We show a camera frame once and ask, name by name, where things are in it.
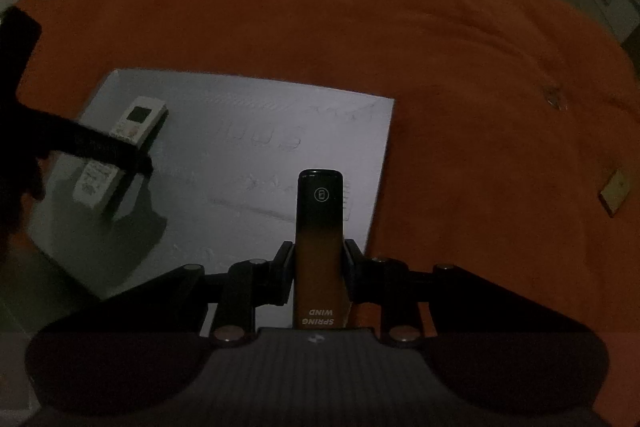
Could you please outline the white remote control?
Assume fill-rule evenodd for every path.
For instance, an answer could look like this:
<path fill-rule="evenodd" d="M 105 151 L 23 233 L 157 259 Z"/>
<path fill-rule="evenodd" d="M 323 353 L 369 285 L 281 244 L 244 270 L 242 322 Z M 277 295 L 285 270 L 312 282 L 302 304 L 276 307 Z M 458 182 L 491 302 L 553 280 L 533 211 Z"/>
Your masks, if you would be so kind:
<path fill-rule="evenodd" d="M 74 187 L 74 202 L 96 213 L 110 207 L 126 174 L 150 165 L 143 147 L 167 113 L 166 103 L 159 98 L 135 98 L 108 134 L 110 149 L 87 160 Z"/>

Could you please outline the white flat board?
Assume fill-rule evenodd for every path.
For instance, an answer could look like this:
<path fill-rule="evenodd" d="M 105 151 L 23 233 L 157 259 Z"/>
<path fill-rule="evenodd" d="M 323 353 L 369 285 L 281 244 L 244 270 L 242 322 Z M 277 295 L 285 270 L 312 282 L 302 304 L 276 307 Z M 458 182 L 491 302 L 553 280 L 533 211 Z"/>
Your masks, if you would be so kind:
<path fill-rule="evenodd" d="M 188 263 L 224 273 L 272 258 L 295 235 L 297 179 L 343 176 L 343 230 L 367 242 L 387 148 L 390 98 L 241 76 L 116 69 L 82 112 L 113 129 L 142 98 L 168 110 L 146 145 L 154 171 L 114 205 L 78 202 L 85 161 L 62 154 L 32 208 L 34 243 L 94 295 L 107 298 Z"/>

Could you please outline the orange table cloth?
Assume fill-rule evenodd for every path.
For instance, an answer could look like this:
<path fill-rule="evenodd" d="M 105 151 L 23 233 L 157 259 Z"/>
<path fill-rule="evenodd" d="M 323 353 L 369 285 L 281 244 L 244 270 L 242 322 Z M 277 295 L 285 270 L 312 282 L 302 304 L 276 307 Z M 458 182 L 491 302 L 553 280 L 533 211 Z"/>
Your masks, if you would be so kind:
<path fill-rule="evenodd" d="M 21 0 L 20 99 L 77 115 L 112 69 L 276 78 L 396 102 L 369 251 L 450 262 L 575 317 L 611 353 L 597 412 L 639 421 L 639 85 L 559 0 Z"/>

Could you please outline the small tan tag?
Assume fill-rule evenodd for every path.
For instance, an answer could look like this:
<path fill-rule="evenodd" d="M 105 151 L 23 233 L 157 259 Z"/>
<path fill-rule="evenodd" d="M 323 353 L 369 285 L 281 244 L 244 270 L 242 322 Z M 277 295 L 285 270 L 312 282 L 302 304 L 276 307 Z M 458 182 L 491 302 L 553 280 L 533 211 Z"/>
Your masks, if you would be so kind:
<path fill-rule="evenodd" d="M 616 169 L 601 188 L 598 199 L 608 217 L 620 210 L 631 190 L 631 182 L 622 169 Z"/>

